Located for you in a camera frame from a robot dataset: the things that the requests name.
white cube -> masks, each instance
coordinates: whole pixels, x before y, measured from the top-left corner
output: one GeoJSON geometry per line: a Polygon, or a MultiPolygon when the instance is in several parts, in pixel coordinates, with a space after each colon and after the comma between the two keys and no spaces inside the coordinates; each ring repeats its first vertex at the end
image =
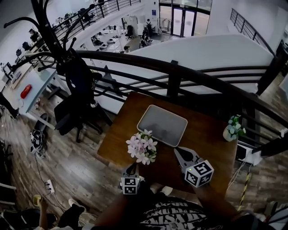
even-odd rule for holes
{"type": "Polygon", "coordinates": [[[205,160],[201,163],[186,168],[185,180],[194,187],[198,188],[212,179],[213,167],[205,160]]]}

sneaker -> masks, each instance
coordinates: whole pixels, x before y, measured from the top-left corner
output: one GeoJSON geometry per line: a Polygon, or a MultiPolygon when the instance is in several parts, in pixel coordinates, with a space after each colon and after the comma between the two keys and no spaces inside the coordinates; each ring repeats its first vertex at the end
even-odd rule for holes
{"type": "Polygon", "coordinates": [[[16,116],[13,116],[14,119],[17,119],[19,117],[19,108],[15,110],[16,116]]]}
{"type": "Polygon", "coordinates": [[[77,205],[77,206],[79,206],[79,207],[81,207],[81,208],[84,208],[84,212],[87,211],[86,208],[85,208],[83,205],[80,205],[76,200],[74,200],[74,199],[72,199],[72,198],[70,198],[70,199],[68,200],[68,203],[69,203],[69,205],[70,205],[71,207],[72,207],[73,204],[75,204],[75,205],[77,205]]]}
{"type": "Polygon", "coordinates": [[[160,192],[164,193],[166,196],[169,196],[170,193],[172,192],[173,188],[165,186],[164,188],[162,188],[162,190],[160,192]]]}

black railing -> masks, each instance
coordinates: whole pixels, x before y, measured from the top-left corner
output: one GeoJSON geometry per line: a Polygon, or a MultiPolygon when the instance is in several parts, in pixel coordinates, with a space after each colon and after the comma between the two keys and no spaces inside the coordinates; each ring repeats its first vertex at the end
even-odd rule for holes
{"type": "Polygon", "coordinates": [[[274,51],[265,41],[265,39],[258,33],[258,31],[235,9],[232,8],[230,20],[233,22],[234,26],[240,34],[244,34],[246,37],[256,41],[259,45],[269,50],[269,52],[275,57],[274,51]]]}
{"type": "MultiPolygon", "coordinates": [[[[155,60],[151,58],[145,58],[140,56],[134,56],[134,55],[125,55],[125,54],[119,54],[119,53],[110,53],[110,52],[96,52],[96,51],[77,51],[77,53],[82,58],[88,58],[88,59],[98,59],[103,61],[110,61],[110,62],[117,62],[122,63],[126,65],[132,65],[132,66],[138,66],[145,69],[150,69],[153,71],[158,71],[163,73],[163,76],[148,79],[144,77],[140,77],[137,75],[132,75],[120,71],[110,70],[108,68],[100,68],[100,67],[94,67],[89,66],[91,70],[104,72],[108,74],[118,75],[125,78],[129,78],[132,80],[135,80],[135,82],[132,82],[130,84],[124,84],[120,83],[114,80],[109,80],[106,78],[98,79],[98,82],[96,83],[96,93],[100,93],[104,90],[108,90],[109,92],[114,93],[113,95],[109,94],[108,92],[104,93],[104,96],[107,96],[109,98],[118,100],[120,102],[124,102],[126,97],[129,96],[129,93],[131,91],[143,93],[161,100],[169,101],[175,104],[178,104],[180,106],[185,106],[187,108],[197,110],[195,107],[196,102],[201,101],[203,95],[199,95],[193,92],[190,92],[183,87],[187,86],[196,86],[196,85],[202,85],[208,88],[211,88],[213,90],[216,90],[220,92],[220,95],[223,94],[224,98],[228,98],[230,101],[227,103],[233,103],[233,104],[243,104],[245,105],[245,108],[258,110],[259,112],[264,113],[265,115],[269,116],[276,122],[280,123],[284,127],[288,128],[288,121],[283,119],[280,115],[275,113],[273,109],[264,101],[260,100],[256,95],[250,94],[246,91],[243,91],[236,86],[233,86],[231,84],[238,83],[238,81],[222,81],[222,77],[234,77],[234,76],[262,76],[263,73],[243,73],[243,74],[231,74],[231,71],[251,71],[251,70],[266,70],[267,66],[237,66],[237,67],[225,67],[225,68],[214,68],[214,69],[206,69],[201,71],[195,71],[183,66],[179,66],[176,63],[168,63],[160,60],[155,60]],[[212,72],[221,72],[221,75],[208,75],[207,73],[212,72]],[[157,81],[168,78],[168,81],[157,81]],[[101,85],[99,82],[105,82],[108,84],[111,84],[112,86],[116,88],[111,88],[107,86],[101,85]],[[135,86],[136,84],[144,84],[144,87],[147,86],[154,86],[157,87],[157,89],[166,89],[166,95],[161,95],[152,92],[151,89],[143,89],[142,86],[135,86]]],[[[45,60],[43,62],[47,63],[53,63],[51,60],[45,60]]],[[[251,148],[253,148],[253,152],[257,152],[259,150],[262,151],[263,156],[269,156],[279,153],[280,150],[283,150],[283,145],[285,145],[285,142],[281,142],[279,140],[284,140],[284,138],[281,136],[281,131],[277,130],[270,125],[267,125],[260,120],[256,119],[255,117],[251,117],[247,113],[247,109],[244,111],[230,111],[231,114],[241,114],[242,118],[246,120],[246,122],[243,123],[243,126],[247,128],[247,136],[241,137],[241,141],[246,141],[246,143],[251,146],[251,143],[253,145],[251,148]],[[250,123],[254,124],[255,128],[252,128],[248,124],[250,123]],[[271,138],[267,136],[266,134],[263,134],[259,131],[259,128],[262,127],[269,132],[272,132],[274,134],[274,138],[271,138]],[[265,150],[265,146],[269,146],[269,152],[265,150]]]]}
{"type": "MultiPolygon", "coordinates": [[[[107,0],[103,3],[95,5],[95,8],[91,11],[89,11],[89,20],[87,20],[87,17],[84,17],[71,31],[69,34],[68,40],[74,37],[76,34],[78,34],[81,31],[84,31],[90,24],[99,21],[102,18],[105,18],[111,13],[114,13],[115,11],[119,11],[122,8],[125,8],[127,6],[131,6],[133,4],[139,3],[141,0],[107,0]]],[[[83,11],[75,13],[59,23],[56,26],[52,26],[52,29],[54,33],[56,34],[57,38],[60,41],[60,44],[63,44],[63,39],[68,32],[71,25],[83,14],[83,11]]],[[[43,44],[38,49],[35,50],[35,52],[39,51],[47,51],[49,48],[46,44],[43,44]]]]}

flower pot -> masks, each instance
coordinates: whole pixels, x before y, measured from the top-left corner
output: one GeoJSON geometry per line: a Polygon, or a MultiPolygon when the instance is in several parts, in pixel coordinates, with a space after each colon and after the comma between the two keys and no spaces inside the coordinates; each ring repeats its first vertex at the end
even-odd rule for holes
{"type": "Polygon", "coordinates": [[[226,126],[226,128],[225,128],[224,131],[223,131],[223,137],[224,137],[224,139],[225,139],[226,141],[228,141],[228,142],[233,141],[233,139],[231,138],[231,135],[230,135],[230,133],[229,133],[229,131],[228,131],[228,126],[226,126]]]}

wooden table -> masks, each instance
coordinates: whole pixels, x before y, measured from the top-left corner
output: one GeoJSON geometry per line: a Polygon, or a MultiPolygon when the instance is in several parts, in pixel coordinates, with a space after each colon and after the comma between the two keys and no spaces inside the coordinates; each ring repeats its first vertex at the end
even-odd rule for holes
{"type": "MultiPolygon", "coordinates": [[[[222,136],[227,123],[169,102],[131,92],[104,138],[98,154],[123,168],[135,162],[136,159],[127,153],[125,141],[138,132],[136,126],[149,105],[159,106],[188,120],[179,146],[193,149],[200,157],[209,160],[215,170],[210,184],[225,196],[237,149],[236,141],[226,142],[222,136]]],[[[194,193],[193,188],[181,179],[181,169],[174,149],[158,142],[157,152],[154,163],[139,164],[140,175],[147,181],[194,193]]]]}

